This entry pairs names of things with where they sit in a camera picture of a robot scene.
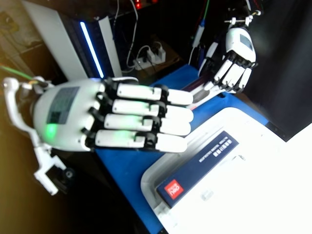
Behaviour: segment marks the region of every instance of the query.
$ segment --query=white power strip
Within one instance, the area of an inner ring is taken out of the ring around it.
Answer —
[[[147,56],[148,59],[140,57],[138,59],[133,60],[135,69],[137,71],[151,67],[152,65],[161,64],[166,61],[166,51],[162,47],[158,49],[158,54],[154,54],[151,50],[148,50]]]

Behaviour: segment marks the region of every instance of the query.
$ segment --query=green cable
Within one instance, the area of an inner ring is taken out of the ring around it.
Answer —
[[[0,66],[0,68],[2,68],[3,70],[6,70],[6,71],[8,71],[8,72],[11,72],[11,73],[13,73],[13,74],[19,75],[19,76],[21,76],[21,77],[23,77],[23,78],[26,78],[26,79],[33,79],[31,76],[29,76],[29,75],[27,75],[27,74],[25,74],[25,73],[23,73],[23,72],[17,71],[17,70],[15,70],[15,69],[13,69],[13,68],[5,67],[5,66]]]
[[[207,0],[207,4],[206,4],[206,9],[205,9],[205,14],[204,14],[203,20],[206,19],[206,15],[207,15],[207,11],[208,11],[208,6],[209,6],[209,0]]]

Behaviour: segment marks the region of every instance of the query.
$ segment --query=red logo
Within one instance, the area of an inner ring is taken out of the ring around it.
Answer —
[[[165,190],[173,200],[184,191],[184,189],[175,179],[165,187]]]

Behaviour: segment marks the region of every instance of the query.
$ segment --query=white robotic linkage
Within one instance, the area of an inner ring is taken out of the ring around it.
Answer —
[[[39,162],[35,178],[52,195],[58,192],[47,172],[53,167],[72,176],[51,149],[83,152],[95,148],[131,148],[184,152],[193,112],[184,106],[193,101],[186,91],[166,86],[148,87],[136,78],[87,79],[54,86],[41,77],[30,83],[5,78],[4,94],[12,123],[28,132]],[[16,102],[19,88],[40,94],[28,126]]]
[[[190,109],[222,92],[235,94],[243,91],[252,69],[257,65],[254,46],[247,28],[254,15],[260,14],[261,12],[256,10],[244,20],[236,20],[233,17],[225,21],[230,23],[225,38],[210,45],[198,71],[200,79],[185,89],[194,96]],[[217,49],[221,51],[221,58],[214,58]],[[215,73],[212,72],[212,67],[217,69]]]

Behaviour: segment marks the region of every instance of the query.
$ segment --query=led light strip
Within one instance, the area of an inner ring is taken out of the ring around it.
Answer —
[[[104,77],[104,74],[103,74],[102,69],[101,69],[101,66],[100,66],[100,64],[99,64],[99,62],[98,62],[98,58],[97,58],[96,52],[94,51],[94,48],[93,48],[91,39],[90,39],[89,34],[88,34],[88,30],[87,30],[87,28],[86,28],[86,25],[84,24],[84,22],[80,22],[80,25],[81,25],[81,28],[82,28],[84,37],[86,38],[86,41],[87,41],[87,43],[88,43],[89,49],[90,49],[90,51],[91,51],[91,54],[92,54],[94,63],[95,63],[96,66],[97,66],[97,70],[98,70],[99,76],[100,76],[101,78],[103,78],[103,77]]]

